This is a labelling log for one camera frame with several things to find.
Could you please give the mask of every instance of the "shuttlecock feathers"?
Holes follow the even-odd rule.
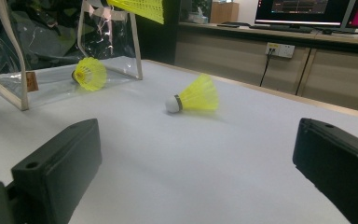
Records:
[[[106,83],[106,68],[97,59],[82,59],[72,74],[73,79],[87,91],[97,91]]]
[[[219,106],[219,98],[212,79],[201,74],[179,95],[169,98],[166,102],[169,112],[184,110],[215,110]]]

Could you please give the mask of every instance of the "white wall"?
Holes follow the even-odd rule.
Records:
[[[234,0],[234,2],[240,4],[238,21],[255,25],[255,12],[257,10],[258,0]]]

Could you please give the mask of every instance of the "electrical cable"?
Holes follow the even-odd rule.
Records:
[[[266,67],[264,68],[264,74],[263,74],[263,76],[261,77],[261,81],[260,81],[260,85],[259,85],[260,87],[261,87],[261,85],[263,84],[263,80],[264,80],[264,77],[266,76],[267,68],[269,67],[269,59],[271,58],[272,53],[273,53],[274,51],[275,51],[275,49],[269,49],[269,51],[268,51]]]

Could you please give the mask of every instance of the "yellow net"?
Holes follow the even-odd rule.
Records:
[[[162,0],[107,0],[107,4],[164,23]]]

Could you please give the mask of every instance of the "wooden cabinet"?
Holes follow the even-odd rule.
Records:
[[[224,21],[237,21],[240,4],[238,3],[212,3],[210,23],[222,23]]]

